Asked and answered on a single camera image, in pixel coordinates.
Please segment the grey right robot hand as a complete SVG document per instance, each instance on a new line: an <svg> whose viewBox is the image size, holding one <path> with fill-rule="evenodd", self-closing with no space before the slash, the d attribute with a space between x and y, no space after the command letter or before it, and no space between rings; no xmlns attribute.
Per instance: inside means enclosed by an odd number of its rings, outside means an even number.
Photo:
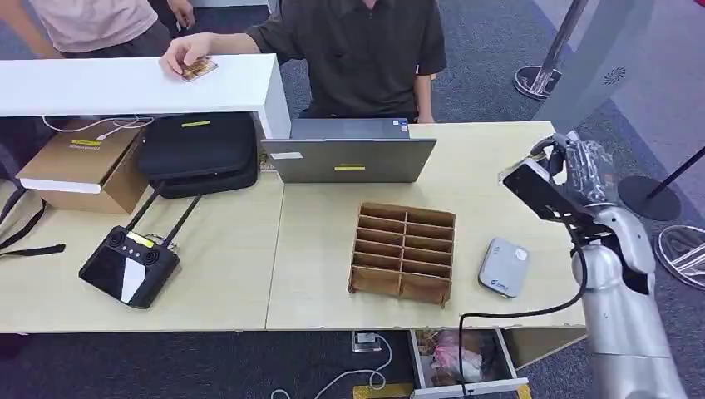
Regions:
<svg viewBox="0 0 705 399"><path fill-rule="evenodd" d="M616 205L613 156L597 141L582 140L576 131L555 133L534 145L530 156L551 176L566 173L560 188L583 206Z"/></svg>

